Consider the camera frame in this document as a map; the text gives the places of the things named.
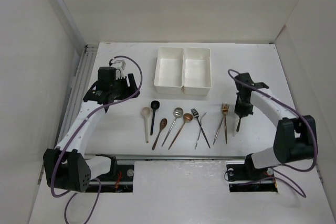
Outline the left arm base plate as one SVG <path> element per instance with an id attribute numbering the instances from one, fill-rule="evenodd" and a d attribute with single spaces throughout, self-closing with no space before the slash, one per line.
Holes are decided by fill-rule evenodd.
<path id="1" fill-rule="evenodd" d="M 115 172 L 98 177 L 101 181 L 101 193 L 132 193 L 134 163 L 118 163 Z"/>

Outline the copper metal fork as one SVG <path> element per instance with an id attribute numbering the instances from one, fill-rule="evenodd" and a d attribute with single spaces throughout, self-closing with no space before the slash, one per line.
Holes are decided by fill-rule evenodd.
<path id="1" fill-rule="evenodd" d="M 225 134 L 225 143 L 227 144 L 227 120 L 226 115 L 229 111 L 229 104 L 223 103 L 222 104 L 222 113 L 223 113 L 223 119 L 224 119 L 224 134 Z"/>

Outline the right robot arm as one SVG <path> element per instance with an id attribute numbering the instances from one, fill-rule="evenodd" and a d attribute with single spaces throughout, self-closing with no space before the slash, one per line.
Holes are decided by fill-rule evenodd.
<path id="1" fill-rule="evenodd" d="M 259 180 L 263 172 L 276 166 L 290 167 L 291 162 L 311 159 L 311 171 L 317 163 L 318 145 L 316 122 L 310 115 L 301 115 L 278 100 L 263 82 L 253 82 L 250 74 L 236 73 L 237 88 L 234 112 L 239 119 L 253 114 L 258 108 L 276 127 L 273 146 L 246 156 L 244 163 L 234 165 L 235 180 Z"/>

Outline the beige plastic spoon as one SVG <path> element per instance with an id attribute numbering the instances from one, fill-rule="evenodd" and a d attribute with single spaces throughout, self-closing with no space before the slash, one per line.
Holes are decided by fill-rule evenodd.
<path id="1" fill-rule="evenodd" d="M 144 130 L 145 130 L 145 142 L 149 143 L 149 127 L 148 127 L 148 118 L 150 116 L 150 108 L 149 107 L 144 107 L 141 110 L 141 115 L 143 116 L 144 119 Z"/>

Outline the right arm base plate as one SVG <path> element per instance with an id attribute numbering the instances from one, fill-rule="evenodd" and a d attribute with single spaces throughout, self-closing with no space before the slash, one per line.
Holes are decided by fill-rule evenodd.
<path id="1" fill-rule="evenodd" d="M 278 192 L 271 168 L 248 170 L 242 160 L 226 162 L 225 179 L 231 193 Z"/>

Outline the dark wooden fork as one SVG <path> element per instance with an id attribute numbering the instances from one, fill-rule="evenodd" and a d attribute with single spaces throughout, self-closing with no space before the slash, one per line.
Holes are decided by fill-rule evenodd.
<path id="1" fill-rule="evenodd" d="M 240 130 L 240 125 L 241 125 L 241 117 L 239 117 L 238 123 L 237 123 L 237 127 L 236 127 L 236 132 L 239 132 Z"/>

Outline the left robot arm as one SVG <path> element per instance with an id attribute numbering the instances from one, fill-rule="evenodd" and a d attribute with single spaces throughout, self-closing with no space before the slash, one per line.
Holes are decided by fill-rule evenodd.
<path id="1" fill-rule="evenodd" d="M 84 192 L 93 179 L 116 174 L 114 156 L 97 154 L 94 158 L 85 159 L 86 147 L 109 107 L 136 98 L 139 94 L 132 73 L 125 76 L 122 68 L 99 68 L 98 79 L 86 92 L 68 133 L 55 148 L 46 149 L 43 155 L 46 180 L 51 190 Z"/>

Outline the black plastic ladle spoon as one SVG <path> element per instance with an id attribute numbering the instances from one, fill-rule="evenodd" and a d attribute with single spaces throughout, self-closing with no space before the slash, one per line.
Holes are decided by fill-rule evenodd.
<path id="1" fill-rule="evenodd" d="M 160 102 L 159 101 L 154 100 L 154 101 L 151 102 L 152 121 L 151 121 L 150 135 L 153 135 L 154 123 L 155 123 L 155 114 L 156 114 L 156 111 L 159 107 L 160 107 Z"/>

